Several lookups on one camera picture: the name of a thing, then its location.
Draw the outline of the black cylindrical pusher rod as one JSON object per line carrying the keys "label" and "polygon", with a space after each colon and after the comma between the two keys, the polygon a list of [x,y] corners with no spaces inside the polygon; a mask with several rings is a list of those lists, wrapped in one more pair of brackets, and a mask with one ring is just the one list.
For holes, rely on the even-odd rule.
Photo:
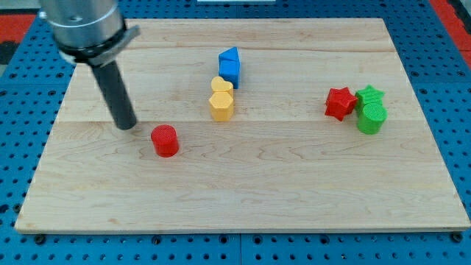
{"label": "black cylindrical pusher rod", "polygon": [[94,66],[92,72],[117,128],[133,128],[137,124],[137,118],[117,62]]}

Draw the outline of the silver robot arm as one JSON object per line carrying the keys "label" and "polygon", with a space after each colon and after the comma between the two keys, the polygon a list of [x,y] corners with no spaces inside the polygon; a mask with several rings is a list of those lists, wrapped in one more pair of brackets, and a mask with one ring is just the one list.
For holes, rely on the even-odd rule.
{"label": "silver robot arm", "polygon": [[128,27],[116,0],[40,0],[39,16],[48,22],[60,55],[91,67],[117,128],[128,130],[137,118],[116,58],[140,35]]}

